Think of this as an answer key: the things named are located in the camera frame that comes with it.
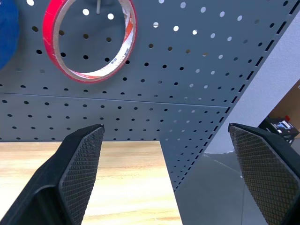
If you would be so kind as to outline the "brown cardboard box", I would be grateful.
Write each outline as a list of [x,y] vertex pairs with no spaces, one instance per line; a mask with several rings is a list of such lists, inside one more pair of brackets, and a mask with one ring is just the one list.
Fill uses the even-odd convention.
[[279,101],[268,116],[270,118],[284,118],[300,132],[300,79]]

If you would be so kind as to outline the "red tape roll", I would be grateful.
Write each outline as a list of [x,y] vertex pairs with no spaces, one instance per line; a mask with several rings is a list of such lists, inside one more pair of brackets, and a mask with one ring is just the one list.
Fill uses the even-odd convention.
[[59,30],[69,8],[76,0],[50,0],[42,26],[45,50],[52,63],[67,77],[81,83],[102,82],[116,74],[128,60],[136,40],[137,21],[135,7],[132,0],[118,0],[124,14],[125,35],[122,45],[114,57],[106,66],[99,70],[80,73],[68,68],[60,54]]

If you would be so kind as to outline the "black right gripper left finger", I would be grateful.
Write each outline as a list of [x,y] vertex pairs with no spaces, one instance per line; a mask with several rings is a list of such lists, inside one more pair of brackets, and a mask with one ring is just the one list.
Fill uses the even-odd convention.
[[104,125],[65,137],[32,175],[0,225],[81,225],[93,190]]

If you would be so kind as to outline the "grey metal pegboard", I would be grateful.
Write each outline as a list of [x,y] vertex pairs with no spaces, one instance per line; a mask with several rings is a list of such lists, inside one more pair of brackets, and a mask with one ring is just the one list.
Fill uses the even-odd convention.
[[102,123],[106,141],[160,141],[174,189],[299,9],[298,0],[133,0],[133,51],[115,75],[87,84],[46,53],[50,0],[9,1],[19,42],[0,70],[0,145],[58,142]]

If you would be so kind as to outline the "blue tape roll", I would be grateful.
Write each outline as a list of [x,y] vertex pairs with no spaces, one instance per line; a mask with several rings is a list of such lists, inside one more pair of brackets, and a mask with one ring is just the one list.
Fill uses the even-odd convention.
[[14,0],[0,0],[0,70],[15,54],[18,39],[18,7]]

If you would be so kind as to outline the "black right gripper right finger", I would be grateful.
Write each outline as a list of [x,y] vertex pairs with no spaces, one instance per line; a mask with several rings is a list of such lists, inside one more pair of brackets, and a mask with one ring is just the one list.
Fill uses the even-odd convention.
[[300,225],[300,155],[279,135],[231,123],[244,181],[268,225]]

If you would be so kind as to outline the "black box with label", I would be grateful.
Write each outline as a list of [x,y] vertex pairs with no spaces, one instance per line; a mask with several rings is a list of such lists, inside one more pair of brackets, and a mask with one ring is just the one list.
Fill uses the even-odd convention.
[[295,137],[300,134],[300,132],[284,118],[267,117],[258,127],[281,136],[289,144],[292,144]]

